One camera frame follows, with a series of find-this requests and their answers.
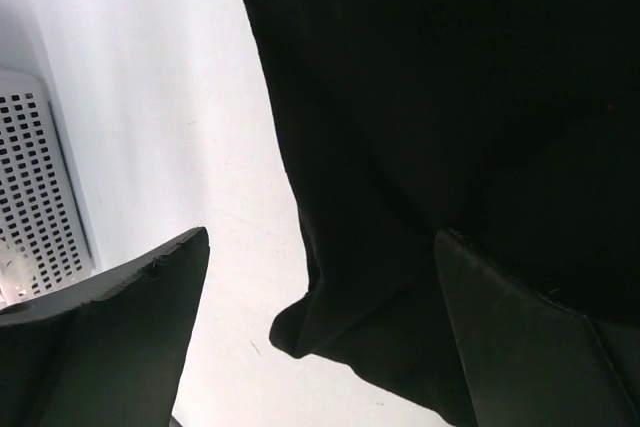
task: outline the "scratch mark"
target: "scratch mark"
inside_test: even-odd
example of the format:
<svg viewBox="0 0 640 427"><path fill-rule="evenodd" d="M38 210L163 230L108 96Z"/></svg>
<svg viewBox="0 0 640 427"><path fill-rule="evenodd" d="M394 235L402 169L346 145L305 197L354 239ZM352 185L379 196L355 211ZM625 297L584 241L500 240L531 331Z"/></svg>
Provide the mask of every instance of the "scratch mark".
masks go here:
<svg viewBox="0 0 640 427"><path fill-rule="evenodd" d="M262 357L262 354L260 353L260 351L259 351L259 350L258 350L258 348L256 347L256 344L254 344L252 340L251 340L250 342L251 342L251 345L253 346L253 348L255 349L255 351L256 351L256 352L258 352L258 355L259 355L260 357Z"/></svg>

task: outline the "cloth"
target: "cloth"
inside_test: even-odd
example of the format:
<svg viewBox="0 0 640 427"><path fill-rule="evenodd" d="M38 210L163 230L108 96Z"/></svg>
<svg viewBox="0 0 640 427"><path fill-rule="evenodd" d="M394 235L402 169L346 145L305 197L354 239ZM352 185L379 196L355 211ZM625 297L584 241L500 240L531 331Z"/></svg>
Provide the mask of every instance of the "cloth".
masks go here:
<svg viewBox="0 0 640 427"><path fill-rule="evenodd" d="M520 265L567 228L558 218L600 198L576 197L568 212L533 202L538 210L525 215L537 223L517 215L541 185L564 198L556 194L592 176L587 156L572 188L532 186L549 152L576 138L597 150L584 129L615 138L623 126L612 116L637 108L637 0L244 2L308 256L308 292L275 320L272 342L294 357L348 364L453 425L476 425L435 234L456 227ZM622 148L612 142L603 169ZM570 162L554 168L571 172ZM543 249L520 274L544 284L559 265L549 256L584 243L588 223L568 224L575 245Z"/></svg>

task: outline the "gray plastic basket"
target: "gray plastic basket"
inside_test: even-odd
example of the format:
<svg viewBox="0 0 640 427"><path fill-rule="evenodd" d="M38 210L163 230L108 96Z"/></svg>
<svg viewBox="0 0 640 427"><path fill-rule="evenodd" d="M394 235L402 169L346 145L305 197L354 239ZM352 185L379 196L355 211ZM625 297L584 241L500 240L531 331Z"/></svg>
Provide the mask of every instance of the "gray plastic basket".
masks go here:
<svg viewBox="0 0 640 427"><path fill-rule="evenodd" d="M0 239L22 255L20 301L93 273L45 89L8 71L0 71Z"/></svg>

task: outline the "transparent plastic object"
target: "transparent plastic object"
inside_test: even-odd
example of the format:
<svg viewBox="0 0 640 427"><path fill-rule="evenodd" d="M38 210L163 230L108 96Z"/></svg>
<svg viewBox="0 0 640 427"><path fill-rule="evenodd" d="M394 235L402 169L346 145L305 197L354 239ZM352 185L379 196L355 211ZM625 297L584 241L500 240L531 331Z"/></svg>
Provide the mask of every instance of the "transparent plastic object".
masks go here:
<svg viewBox="0 0 640 427"><path fill-rule="evenodd" d="M10 262L11 274L6 261L0 265L0 280L20 279L19 301L55 292L94 270L45 89L34 77L1 70L0 248L5 257L7 251L22 256ZM8 304L0 299L0 308Z"/></svg>

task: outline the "ventilation grid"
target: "ventilation grid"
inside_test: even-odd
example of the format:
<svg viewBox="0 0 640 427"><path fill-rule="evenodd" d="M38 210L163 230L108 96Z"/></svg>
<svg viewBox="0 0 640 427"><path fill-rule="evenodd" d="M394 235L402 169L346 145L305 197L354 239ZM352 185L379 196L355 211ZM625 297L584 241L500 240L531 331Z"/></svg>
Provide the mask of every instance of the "ventilation grid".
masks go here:
<svg viewBox="0 0 640 427"><path fill-rule="evenodd" d="M33 266L20 273L29 280L20 300L93 271L45 91L35 78L7 71L0 71L0 239Z"/></svg>

